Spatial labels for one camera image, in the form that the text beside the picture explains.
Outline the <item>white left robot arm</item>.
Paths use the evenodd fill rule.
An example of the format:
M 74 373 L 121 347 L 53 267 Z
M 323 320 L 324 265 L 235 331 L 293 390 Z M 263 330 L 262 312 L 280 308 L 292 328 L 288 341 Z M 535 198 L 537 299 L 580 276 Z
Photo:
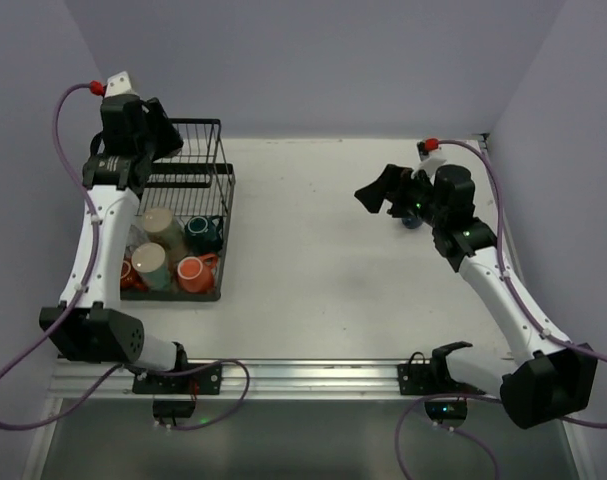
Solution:
M 183 140 L 155 98 L 107 94 L 100 116 L 102 130 L 82 170 L 84 216 L 72 272 L 58 305 L 42 308 L 39 325 L 69 361 L 172 371 L 178 344 L 146 334 L 139 319 L 121 311 L 120 275 L 153 163 Z

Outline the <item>large orange mug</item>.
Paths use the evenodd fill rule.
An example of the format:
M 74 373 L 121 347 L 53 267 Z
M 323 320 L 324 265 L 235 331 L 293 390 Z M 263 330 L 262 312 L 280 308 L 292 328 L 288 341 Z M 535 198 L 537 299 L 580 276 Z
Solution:
M 185 257 L 177 266 L 179 286 L 188 293 L 211 293 L 215 288 L 214 269 L 218 260 L 215 253 Z

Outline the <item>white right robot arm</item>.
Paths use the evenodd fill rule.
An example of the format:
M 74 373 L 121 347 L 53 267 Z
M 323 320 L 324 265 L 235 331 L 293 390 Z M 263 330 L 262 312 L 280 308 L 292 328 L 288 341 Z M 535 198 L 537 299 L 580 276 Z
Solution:
M 553 342 L 560 330 L 510 269 L 499 265 L 497 237 L 475 215 L 475 191 L 470 171 L 462 166 L 440 166 L 430 177 L 389 164 L 354 196 L 372 214 L 390 202 L 390 216 L 415 216 L 428 224 L 436 250 L 482 300 L 508 343 L 514 367 L 467 341 L 433 349 L 430 366 L 441 390 L 466 384 L 497 397 L 522 429 L 583 410 L 597 361 Z

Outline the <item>dark blue glazed mug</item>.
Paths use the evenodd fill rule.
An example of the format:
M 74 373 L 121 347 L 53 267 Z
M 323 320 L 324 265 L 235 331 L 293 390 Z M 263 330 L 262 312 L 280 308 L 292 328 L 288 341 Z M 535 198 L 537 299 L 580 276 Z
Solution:
M 413 216 L 413 215 L 403 217 L 401 219 L 401 223 L 405 228 L 407 228 L 409 230 L 418 229 L 423 225 L 423 221 L 420 218 Z

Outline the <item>tall cream teal coral mug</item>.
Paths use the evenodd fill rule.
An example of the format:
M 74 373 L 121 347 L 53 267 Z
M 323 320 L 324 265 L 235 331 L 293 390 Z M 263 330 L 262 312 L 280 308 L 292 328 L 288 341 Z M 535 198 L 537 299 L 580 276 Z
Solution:
M 172 285 L 167 255 L 164 248 L 148 242 L 135 249 L 131 257 L 134 270 L 152 291 L 168 291 Z

